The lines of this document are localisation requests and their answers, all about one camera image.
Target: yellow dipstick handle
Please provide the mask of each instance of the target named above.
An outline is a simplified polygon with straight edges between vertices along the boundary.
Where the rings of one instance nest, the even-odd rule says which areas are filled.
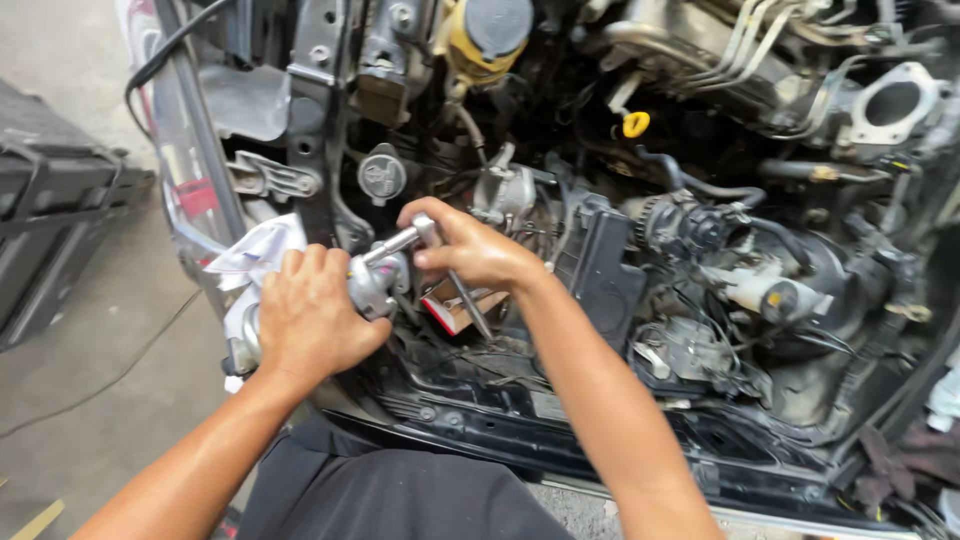
[[[623,134],[628,138],[643,135],[650,126],[650,115],[646,112],[631,112],[623,117]]]

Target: metal bracket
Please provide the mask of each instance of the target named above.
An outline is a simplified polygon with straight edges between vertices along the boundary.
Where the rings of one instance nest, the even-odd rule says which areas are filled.
[[[916,104],[913,110],[907,112],[900,119],[892,122],[869,118],[874,107],[871,104],[875,99],[888,101],[889,105],[908,98],[911,87],[917,92]],[[881,92],[900,92],[880,95]],[[913,133],[918,124],[924,121],[928,114],[940,102],[940,84],[930,77],[929,72],[922,64],[915,61],[905,61],[891,69],[872,85],[867,86],[856,96],[851,111],[852,127],[850,140],[854,144],[901,144]]]
[[[273,191],[280,203],[290,197],[312,197],[324,185],[314,171],[288,167],[244,150],[238,150],[227,167],[233,173],[234,191],[259,197]]]

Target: metal pipe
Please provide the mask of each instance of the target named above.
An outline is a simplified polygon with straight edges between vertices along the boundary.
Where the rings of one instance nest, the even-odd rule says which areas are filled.
[[[407,227],[403,231],[384,240],[382,245],[365,253],[362,256],[363,263],[370,266],[388,255],[412,246],[419,238],[420,232],[417,231],[416,227]]]
[[[829,161],[768,159],[760,162],[756,172],[765,178],[809,180],[811,182],[839,181],[855,184],[868,184],[891,178],[889,173],[883,171],[866,170]]]
[[[696,81],[689,87],[696,88],[700,86],[709,86],[728,79],[733,73],[739,71],[743,67],[744,62],[747,61],[747,56],[750,54],[751,49],[753,49],[754,42],[756,40],[756,34],[760,30],[760,25],[763,22],[763,19],[766,17],[767,11],[771,8],[771,6],[775,6],[780,1],[781,0],[763,0],[760,5],[757,6],[756,12],[750,18],[746,35],[743,37],[743,41],[740,43],[740,47],[737,50],[736,56],[733,60],[733,64],[727,68],[726,71],[713,77]]]
[[[487,324],[487,319],[480,311],[480,308],[477,307],[477,304],[470,298],[469,290],[464,285],[464,281],[461,280],[460,276],[453,270],[447,272],[447,277],[450,279],[450,282],[453,283],[453,286],[457,288],[457,294],[460,295],[460,299],[463,300],[464,307],[467,309],[473,325],[477,327],[477,330],[479,330],[485,338],[493,339],[493,332],[490,330],[490,325]]]
[[[828,17],[820,21],[820,24],[824,26],[830,26],[832,24],[836,24],[842,21],[843,19],[849,17],[854,13],[856,13],[856,0],[844,0],[843,10],[840,10],[840,12],[838,12],[834,16]]]
[[[763,61],[763,59],[766,58],[767,53],[770,52],[774,42],[777,41],[778,37],[780,37],[780,33],[783,32],[783,26],[786,25],[786,21],[799,9],[800,6],[790,6],[785,8],[782,12],[780,12],[780,14],[777,15],[777,18],[767,30],[767,35],[763,37],[763,41],[756,49],[754,57],[750,60],[750,63],[747,64],[744,70],[740,72],[740,75],[736,79],[727,81],[725,83],[717,83],[715,85],[700,86],[695,91],[706,92],[710,90],[718,90],[728,86],[740,85],[746,80],[750,79],[750,77],[753,76],[756,70],[760,67],[760,63]]]
[[[691,75],[687,78],[688,82],[692,83],[701,81],[718,73],[722,73],[727,69],[727,67],[730,65],[730,62],[733,60],[733,54],[736,53],[740,46],[740,39],[743,37],[743,29],[750,20],[750,15],[753,12],[754,6],[757,2],[759,2],[759,0],[747,0],[743,3],[743,6],[740,7],[740,13],[736,18],[736,24],[733,26],[733,33],[730,34],[730,39],[727,41],[727,48],[724,50],[720,61],[711,69],[704,71],[703,73]]]

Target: bolt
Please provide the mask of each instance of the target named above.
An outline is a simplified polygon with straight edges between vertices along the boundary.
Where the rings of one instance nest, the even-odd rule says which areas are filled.
[[[806,211],[806,219],[813,223],[826,223],[830,219],[830,212],[827,209],[809,209]]]
[[[310,50],[310,60],[319,65],[326,65],[326,61],[330,60],[330,49],[323,45],[317,45]]]
[[[413,11],[410,9],[410,6],[406,4],[399,4],[394,7],[394,21],[396,25],[400,28],[407,28],[410,26],[410,21],[414,18]]]
[[[892,37],[890,29],[882,24],[875,24],[867,29],[867,32],[863,34],[864,41],[870,43],[871,45],[880,45],[890,41]]]

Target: sticker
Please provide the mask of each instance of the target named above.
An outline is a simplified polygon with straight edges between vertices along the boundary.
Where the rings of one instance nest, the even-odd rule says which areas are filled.
[[[534,412],[540,418],[569,422],[564,406],[560,404],[557,396],[545,392],[530,392],[530,397],[534,401]]]

